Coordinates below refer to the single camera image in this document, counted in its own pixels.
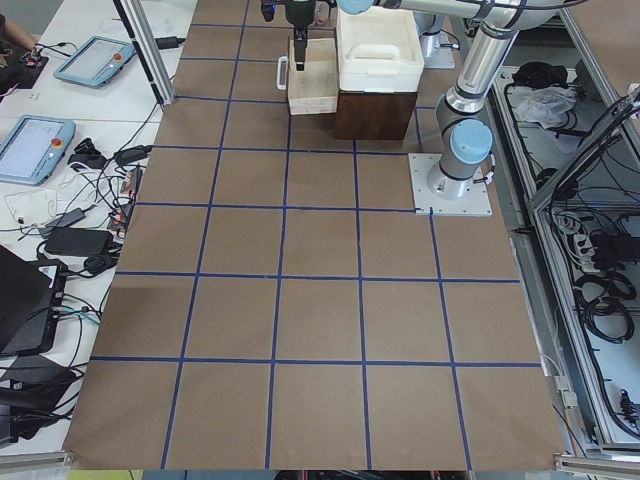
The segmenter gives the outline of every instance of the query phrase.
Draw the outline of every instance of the person's arm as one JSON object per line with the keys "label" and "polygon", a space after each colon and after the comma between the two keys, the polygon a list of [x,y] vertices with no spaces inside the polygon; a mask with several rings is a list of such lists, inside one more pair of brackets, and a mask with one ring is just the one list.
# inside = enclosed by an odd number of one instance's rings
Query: person's arm
{"label": "person's arm", "polygon": [[2,35],[14,45],[33,50],[36,46],[36,40],[20,25],[13,20],[5,19]]}

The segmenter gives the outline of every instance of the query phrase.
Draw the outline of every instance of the blue joint cap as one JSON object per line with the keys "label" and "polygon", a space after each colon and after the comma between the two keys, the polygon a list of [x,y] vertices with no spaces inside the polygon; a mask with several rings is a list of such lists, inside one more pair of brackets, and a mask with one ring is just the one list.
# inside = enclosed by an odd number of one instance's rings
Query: blue joint cap
{"label": "blue joint cap", "polygon": [[338,0],[340,10],[350,15],[366,12],[373,6],[374,0]]}
{"label": "blue joint cap", "polygon": [[480,120],[463,120],[451,133],[451,150],[454,155],[467,165],[483,162],[493,144],[491,130]]}

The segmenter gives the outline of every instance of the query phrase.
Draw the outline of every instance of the white table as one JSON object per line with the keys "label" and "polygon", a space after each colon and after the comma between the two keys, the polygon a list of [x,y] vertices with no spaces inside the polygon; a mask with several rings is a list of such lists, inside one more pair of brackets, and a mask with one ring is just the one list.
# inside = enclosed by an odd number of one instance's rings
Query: white table
{"label": "white table", "polygon": [[[197,0],[143,2],[149,24],[156,37],[186,37]],[[53,45],[73,42],[80,47],[93,35],[128,41],[112,0],[65,0],[40,43]],[[73,52],[72,47],[62,47]],[[162,59],[169,75],[176,72],[182,48],[163,50]],[[25,113],[77,120],[144,121],[156,99],[144,74],[140,59],[134,57],[111,82],[101,88],[88,88],[62,82],[53,72],[65,60],[45,50],[49,57],[34,88],[17,90],[0,103],[0,116],[17,118]],[[156,112],[153,121],[160,121]]]}
{"label": "white table", "polygon": [[[15,120],[2,118],[0,119],[0,137],[4,136],[11,130]],[[76,135],[71,143],[71,148],[67,150],[73,151],[73,146],[78,144],[85,137],[91,137],[94,140],[96,147],[102,151],[103,154],[110,156],[114,150],[117,150],[124,142],[126,142],[133,133],[140,127],[138,122],[96,122],[96,121],[78,121],[76,122]],[[158,130],[158,123],[147,124],[136,137],[136,140],[132,142],[132,145],[138,144],[151,144],[156,136]],[[27,192],[32,195],[35,192],[43,191],[46,189],[55,190],[65,178],[68,178],[73,170],[66,165],[66,159],[63,159],[56,167],[53,175],[47,179],[41,186],[32,187],[27,185],[17,185],[9,183],[0,183],[0,196]],[[107,210],[104,208],[94,208],[87,214],[87,218],[82,222],[74,225],[74,227],[91,227],[98,225],[104,220],[107,214]],[[11,218],[4,201],[0,199],[0,229],[16,228],[18,225]],[[35,259],[35,249],[41,242],[39,236],[26,237],[21,241],[20,233],[0,233],[0,244],[16,253],[25,260]],[[60,258],[65,262],[72,270],[80,270],[81,264],[84,260],[78,257],[55,257]],[[115,269],[111,269],[105,273],[93,279],[68,279],[67,286],[65,288],[66,293],[70,293],[77,297],[80,297],[96,308],[99,306],[100,301],[108,286],[113,279]],[[72,300],[65,300],[65,304],[76,305]],[[91,355],[91,349],[93,348],[93,342],[97,333],[97,327],[88,321],[83,323],[82,341],[80,343],[80,350],[75,360],[76,364],[87,362]],[[68,365],[71,361],[73,353],[76,349],[78,342],[79,325],[78,320],[68,319],[63,320],[58,324],[56,337],[53,348],[44,354],[45,357],[60,364]],[[0,366],[9,366],[13,362],[13,359],[0,362]],[[69,396],[73,395],[80,388],[81,381],[73,384],[62,401]],[[69,429],[68,421],[58,421],[50,427],[46,427],[38,431],[36,436],[31,440],[21,439],[18,443],[0,449],[0,455],[17,455],[27,453],[44,453],[55,452],[62,448],[62,442]]]}

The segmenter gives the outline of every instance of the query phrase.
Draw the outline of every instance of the blue tablet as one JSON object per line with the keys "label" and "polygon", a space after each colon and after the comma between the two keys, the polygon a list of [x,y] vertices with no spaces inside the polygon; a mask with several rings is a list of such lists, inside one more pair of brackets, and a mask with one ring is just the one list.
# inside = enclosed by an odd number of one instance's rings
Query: blue tablet
{"label": "blue tablet", "polygon": [[113,78],[135,55],[133,45],[105,37],[91,37],[53,76],[65,82],[99,87]]}
{"label": "blue tablet", "polygon": [[0,181],[38,185],[51,175],[75,131],[71,120],[23,115],[0,145]]}

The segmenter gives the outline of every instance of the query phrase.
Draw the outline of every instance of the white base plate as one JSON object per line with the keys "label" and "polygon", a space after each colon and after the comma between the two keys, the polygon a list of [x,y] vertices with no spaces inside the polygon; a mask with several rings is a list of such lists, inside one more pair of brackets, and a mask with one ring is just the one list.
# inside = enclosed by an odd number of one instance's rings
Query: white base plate
{"label": "white base plate", "polygon": [[[449,40],[449,36],[446,33],[440,32],[440,43],[453,43],[453,39]],[[456,68],[456,62],[453,59],[453,49],[450,47],[440,47],[434,56],[424,59],[424,68],[430,70],[453,70]]]}
{"label": "white base plate", "polygon": [[[418,215],[456,216],[456,217],[490,217],[491,203],[487,194],[487,186],[474,183],[471,191],[459,200],[440,198],[427,186],[427,174],[431,167],[440,161],[440,154],[409,154],[411,168],[411,186],[413,187],[413,204]],[[482,178],[482,171],[478,171],[473,178]]]}

